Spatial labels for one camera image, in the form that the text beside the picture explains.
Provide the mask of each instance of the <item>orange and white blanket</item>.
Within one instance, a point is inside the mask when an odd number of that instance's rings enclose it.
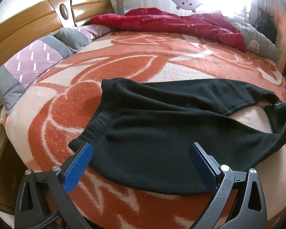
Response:
[[[68,143],[84,130],[101,100],[101,80],[136,82],[227,78],[272,90],[286,102],[285,81],[274,62],[196,37],[172,33],[113,32],[42,75],[5,119],[7,136],[28,168],[47,171],[73,152]],[[231,117],[272,132],[262,104]],[[268,225],[286,210],[286,145],[256,167]],[[88,167],[70,197],[104,228],[189,228],[210,195],[174,196],[112,183]],[[223,223],[229,206],[218,223]]]

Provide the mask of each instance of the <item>folded red blanket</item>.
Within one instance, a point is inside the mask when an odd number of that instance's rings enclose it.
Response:
[[[177,16],[157,8],[138,8],[125,15],[98,15],[91,18],[90,22],[128,31],[183,33],[246,52],[241,32],[219,13]]]

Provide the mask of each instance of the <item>wooden headboard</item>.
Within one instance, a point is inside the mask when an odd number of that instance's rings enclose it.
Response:
[[[21,11],[0,24],[0,66],[34,40],[104,13],[113,13],[111,0],[46,0]]]

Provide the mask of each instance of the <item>pillowcase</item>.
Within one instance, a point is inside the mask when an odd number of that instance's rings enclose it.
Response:
[[[102,25],[87,25],[81,27],[62,28],[55,37],[63,42],[74,53],[79,52],[86,45],[89,45],[93,40],[109,33],[110,27]]]
[[[236,18],[226,19],[240,32],[244,38],[244,43],[249,52],[255,53],[261,57],[270,59],[274,62],[280,58],[280,52],[277,47],[262,33],[258,32],[250,24]]]
[[[36,79],[72,55],[65,44],[48,34],[12,56],[0,67],[0,102],[5,105],[6,114],[9,114],[25,93],[25,90]]]

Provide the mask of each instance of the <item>silver bolt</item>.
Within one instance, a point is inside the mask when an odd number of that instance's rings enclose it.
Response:
[[[53,171],[59,171],[59,170],[60,170],[60,166],[59,166],[59,165],[54,165],[54,166],[52,167],[52,170],[53,170]]]
[[[31,170],[31,169],[27,169],[26,172],[25,172],[26,175],[29,175],[29,174],[31,174],[31,173],[32,173],[32,170]]]
[[[256,171],[255,169],[250,169],[250,172],[251,172],[252,174],[256,174],[256,173],[257,173],[257,171]]]
[[[225,165],[225,164],[221,165],[220,168],[221,168],[221,170],[224,171],[224,172],[226,172],[226,171],[228,171],[228,170],[230,169],[230,167],[227,166],[227,165]]]

